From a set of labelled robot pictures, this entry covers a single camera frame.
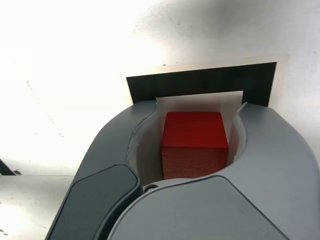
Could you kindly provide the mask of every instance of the red cube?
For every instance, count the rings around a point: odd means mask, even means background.
[[[219,112],[168,112],[161,142],[164,179],[197,178],[227,165],[228,142]]]

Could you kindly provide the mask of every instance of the curved gray edge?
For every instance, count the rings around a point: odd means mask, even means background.
[[[54,231],[57,221],[59,221],[59,216],[73,186],[75,186],[81,180],[94,176],[95,174],[98,174],[115,165],[126,165],[130,169],[128,166],[127,151],[132,135],[139,124],[155,111],[155,100],[136,103],[135,105],[132,105],[119,113],[100,130],[89,147],[86,155],[84,156],[84,159],[82,160],[71,186],[65,195],[61,207],[53,220],[50,230],[46,236],[46,240],[51,239],[50,236]],[[112,185],[114,183],[111,181],[106,182],[105,184]],[[116,213],[115,210],[117,209],[117,206],[123,205],[124,203],[129,205],[139,196],[135,194],[137,190],[139,190],[139,194],[142,193],[142,187],[138,177],[134,190],[128,191],[127,195],[119,199],[117,205],[111,209],[109,215],[104,220],[110,217],[117,218],[116,215],[113,214]],[[98,231],[103,231],[102,225],[100,225]]]
[[[239,117],[246,130],[245,149],[217,174],[290,239],[319,240],[319,167],[307,142],[271,108],[247,104]]]
[[[117,164],[128,164],[127,152],[135,129],[156,111],[156,102],[142,101],[111,119],[86,152],[73,182]]]
[[[207,176],[204,176],[204,177],[199,177],[199,178],[194,178],[194,179],[192,179],[192,180],[178,180],[178,182],[175,182],[174,184],[170,184],[170,185],[167,185],[167,184],[165,184],[165,185],[163,185],[163,186],[160,186],[160,187],[157,187],[157,188],[155,188],[153,191],[150,191],[150,192],[147,192],[147,193],[145,193],[144,195],[142,195],[142,196],[140,196],[138,199],[136,199],[125,211],[123,211],[122,212],[122,214],[120,215],[120,217],[117,219],[117,221],[115,222],[115,224],[114,224],[114,226],[113,226],[113,228],[112,228],[112,230],[111,230],[111,232],[110,232],[110,234],[109,234],[109,236],[108,236],[108,238],[107,238],[107,240],[112,240],[113,239],[113,236],[114,236],[114,234],[115,234],[115,232],[117,231],[117,228],[119,227],[119,225],[121,224],[121,222],[122,222],[122,220],[126,217],[126,215],[130,212],[130,210],[132,209],[132,208],[134,208],[136,205],[138,205],[138,204],[140,204],[140,203],[142,203],[142,201],[145,199],[145,198],[148,198],[148,197],[150,197],[151,195],[153,196],[154,194],[156,194],[156,193],[158,193],[158,192],[161,192],[161,191],[163,191],[163,190],[167,190],[167,189],[172,189],[172,188],[176,188],[176,187],[179,187],[179,186],[184,186],[184,185],[188,185],[188,184],[192,184],[192,183],[199,183],[199,182],[201,182],[201,183],[204,183],[204,182],[208,182],[208,181],[210,181],[211,179],[224,179],[224,180],[226,180],[231,186],[233,186],[237,191],[238,191],[238,193],[244,198],[244,199],[246,199],[247,200],[247,202],[259,213],[259,214],[261,214],[265,219],[266,219],[266,221],[273,227],[273,228],[275,228],[278,232],[279,232],[279,234],[283,237],[283,239],[288,239],[287,237],[286,237],[286,235],[283,233],[283,232],[281,232],[281,230],[276,226],[276,225],[274,225],[258,208],[256,208],[247,198],[246,198],[246,196],[245,195],[243,195],[242,193],[241,193],[241,191],[239,191],[236,187],[235,187],[235,185],[233,185],[233,183],[232,182],[230,182],[226,177],[224,177],[224,176],[221,176],[221,175],[207,175]],[[175,198],[174,197],[174,193],[172,193],[172,201],[174,201],[175,199],[178,199],[178,200],[180,200],[180,198]],[[157,201],[161,201],[161,199],[160,198],[158,198],[158,199],[156,199],[155,200],[155,208],[157,209]],[[228,227],[228,226],[223,226],[224,228],[226,228],[226,229],[228,229],[228,231],[230,231],[230,227]],[[160,239],[161,238],[161,236],[159,237],[158,235],[157,236],[155,236],[155,238],[156,239]]]

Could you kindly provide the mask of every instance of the gray plastic housing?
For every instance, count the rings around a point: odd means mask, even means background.
[[[111,228],[113,227],[113,232],[117,230],[126,218],[125,213],[137,207],[141,199],[149,198],[149,195],[138,198],[142,194],[139,178],[148,184],[161,180],[162,177],[159,172],[160,148],[156,144],[160,143],[161,135],[154,129],[157,122],[155,110],[155,101],[139,102],[121,112],[99,132],[80,165],[47,240],[102,240],[111,237]],[[237,134],[239,129],[231,130],[233,135],[230,142],[234,143],[231,149],[236,161],[230,158],[231,164],[223,170],[186,182],[205,183],[206,179],[222,176],[248,201],[244,204],[252,206],[256,212],[264,216],[266,224],[271,224],[278,232],[283,233],[279,236],[287,236],[293,240],[320,239],[319,169],[306,141],[268,107],[247,104],[237,117],[240,120],[237,125],[242,126],[246,138]],[[147,141],[150,136],[153,136],[152,140]],[[141,164],[146,163],[148,159],[152,164]],[[153,165],[156,165],[157,169],[155,174],[146,173]],[[214,185],[217,183],[211,181],[210,184],[215,188]],[[164,188],[157,189],[160,199],[163,198],[161,192]],[[178,184],[173,184],[170,188],[175,191]],[[208,188],[210,187],[207,185],[198,187],[197,191],[205,194],[209,191]],[[200,194],[198,199],[197,195],[194,196],[194,199],[201,201]],[[175,198],[174,194],[168,194],[166,198],[173,205],[178,205],[182,200],[179,197]],[[223,202],[220,201],[221,209],[227,207]],[[154,207],[159,212],[165,208],[157,208],[156,204]],[[137,224],[142,219],[141,214],[144,214],[143,211],[139,212],[135,218]],[[171,211],[167,218],[174,218],[179,214],[181,212],[177,208],[176,211]],[[175,229],[176,226],[172,225],[166,230],[171,233]],[[185,225],[185,228],[178,229],[192,231],[192,226]],[[183,234],[179,231],[170,236]]]
[[[306,141],[268,107],[246,104],[234,120],[229,166],[141,196],[122,213],[109,239],[320,239],[319,168]],[[213,181],[217,176],[228,179],[234,189]],[[260,214],[271,225],[255,224]],[[233,219],[247,225],[238,229]]]

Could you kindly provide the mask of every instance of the black rectangle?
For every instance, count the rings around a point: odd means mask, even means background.
[[[133,103],[243,91],[242,102],[268,106],[276,62],[127,77]]]

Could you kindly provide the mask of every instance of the table surface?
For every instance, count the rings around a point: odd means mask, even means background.
[[[0,176],[0,240],[44,240],[73,176]]]

